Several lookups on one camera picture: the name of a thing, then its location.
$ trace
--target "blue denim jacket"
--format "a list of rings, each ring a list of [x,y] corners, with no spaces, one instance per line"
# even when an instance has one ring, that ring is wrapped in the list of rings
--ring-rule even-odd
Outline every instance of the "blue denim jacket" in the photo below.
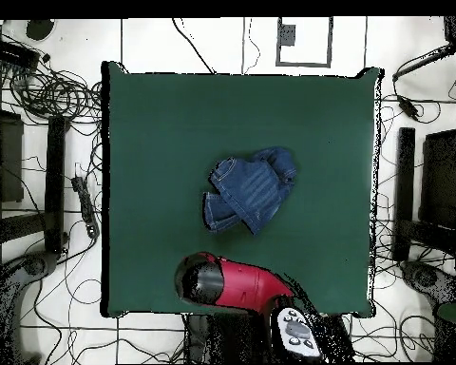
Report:
[[[263,149],[249,160],[223,160],[209,176],[219,193],[204,193],[204,222],[217,233],[243,221],[256,235],[289,195],[294,177],[293,158],[282,147]]]

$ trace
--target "white tile floor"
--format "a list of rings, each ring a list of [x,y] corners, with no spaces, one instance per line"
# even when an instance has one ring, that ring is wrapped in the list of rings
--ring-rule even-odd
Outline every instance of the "white tile floor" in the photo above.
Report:
[[[217,72],[240,74],[250,69],[250,74],[328,74],[354,76],[363,67],[382,67],[386,78],[382,86],[382,95],[393,92],[391,74],[404,62],[413,57],[445,44],[442,18],[439,17],[334,17],[332,44],[332,67],[276,67],[276,18],[221,18],[221,19],[184,19],[177,20],[180,29],[195,43],[206,63]],[[170,19],[129,19],[129,20],[59,20],[57,27],[47,40],[32,44],[24,33],[24,23],[9,21],[3,26],[3,32],[17,40],[48,52],[51,66],[55,70],[70,70],[81,75],[89,86],[101,79],[100,64],[104,60],[121,61],[130,72],[174,71],[206,72],[196,53],[174,29]],[[412,99],[449,100],[447,92],[456,77],[456,55],[439,63],[423,67],[401,78],[397,91]],[[456,87],[452,91],[456,98]],[[10,94],[4,91],[3,101],[9,101]],[[437,114],[435,104],[423,104],[422,120],[432,120]],[[422,142],[428,133],[456,128],[456,105],[442,105],[442,115],[430,125],[417,124],[400,114],[391,120],[392,114],[400,110],[394,102],[382,104],[382,118],[389,131],[383,146],[387,160],[395,158],[395,135],[399,127],[416,128],[417,147],[416,164],[422,160]],[[25,123],[28,117],[21,112]],[[82,126],[83,131],[94,127]],[[24,158],[37,156],[44,166],[46,160],[45,127],[27,126],[24,136]],[[75,165],[80,163],[86,169],[89,162],[91,139],[81,136],[74,130],[66,138],[66,174],[73,176]],[[24,161],[24,168],[38,168],[35,160]],[[420,171],[416,174],[415,212],[419,204]],[[380,164],[380,182],[394,173],[390,163]],[[29,186],[39,208],[44,205],[44,174],[24,171],[24,181]],[[95,197],[101,186],[90,185]],[[393,180],[383,183],[379,189],[379,205],[392,205]],[[6,209],[33,209],[28,197],[20,203],[7,203]],[[65,209],[79,210],[79,202],[71,189],[66,190]],[[3,217],[20,214],[5,211]],[[379,209],[381,220],[391,219],[392,211]],[[77,212],[66,213],[65,228],[81,219]],[[0,248],[3,261],[12,259],[24,252],[33,242],[40,240],[40,234],[20,240],[7,242]],[[389,237],[382,242],[388,243]],[[71,235],[70,252],[76,253],[88,245],[84,226],[77,224]],[[412,251],[417,256],[420,251]],[[378,260],[381,267],[391,263]],[[155,314],[128,314],[120,319],[103,318],[99,312],[98,299],[101,274],[101,243],[92,248],[84,258],[71,260],[67,267],[58,267],[55,273],[44,281],[38,310],[40,314],[60,327],[62,340],[52,355],[50,362],[71,364],[73,358],[67,351],[67,344],[74,340],[74,357],[81,364],[142,363],[149,356],[136,350],[146,350],[152,354],[162,352],[171,355],[179,346],[183,325],[180,316]],[[73,267],[74,272],[67,277],[67,286],[71,292],[77,287],[75,297],[87,305],[72,300],[64,282],[65,274]],[[452,262],[447,262],[448,271],[452,271]],[[354,348],[363,354],[376,354],[376,360],[407,360],[400,341],[395,337],[395,325],[409,315],[423,315],[431,318],[427,301],[421,295],[410,290],[395,275],[382,273],[377,276],[374,296],[377,315],[369,319],[355,319],[347,316],[351,329]],[[33,312],[33,301],[38,292],[38,284],[30,286],[22,306],[22,336],[26,351],[41,352],[43,363],[57,343],[59,335],[49,328]],[[404,326],[408,335],[406,344],[408,354],[413,360],[430,360],[430,354],[422,347],[412,344],[423,343],[421,334],[433,336],[433,328],[419,318],[410,319]],[[102,349],[84,350],[86,347],[112,343]],[[158,355],[158,359],[167,359],[167,355]]]

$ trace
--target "remote control button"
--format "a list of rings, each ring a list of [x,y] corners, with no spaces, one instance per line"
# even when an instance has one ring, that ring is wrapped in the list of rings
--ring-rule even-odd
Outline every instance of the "remote control button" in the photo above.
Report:
[[[285,332],[290,336],[300,338],[309,338],[311,335],[309,327],[295,320],[292,320],[287,324]]]

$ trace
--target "black stand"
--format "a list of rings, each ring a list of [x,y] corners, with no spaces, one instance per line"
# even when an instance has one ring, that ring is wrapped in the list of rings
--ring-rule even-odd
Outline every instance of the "black stand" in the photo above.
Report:
[[[402,70],[393,74],[392,80],[395,83],[403,75],[409,74],[410,72],[413,72],[414,70],[421,68],[423,66],[427,66],[430,63],[434,63],[438,60],[444,59],[447,56],[451,56],[454,53],[456,53],[456,45],[448,45],[445,48],[436,50],[436,53],[429,56],[427,59],[421,60],[420,62],[417,62],[415,65],[403,68]]]

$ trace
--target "green tabletop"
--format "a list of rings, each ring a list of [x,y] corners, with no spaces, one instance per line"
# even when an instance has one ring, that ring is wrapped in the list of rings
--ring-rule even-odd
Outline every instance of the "green tabletop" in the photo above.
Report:
[[[110,63],[108,313],[211,312],[174,288],[180,260],[209,251],[287,273],[320,312],[367,315],[379,73],[127,74]],[[243,224],[209,233],[202,192],[217,160],[274,145],[297,167],[287,201],[256,237]]]

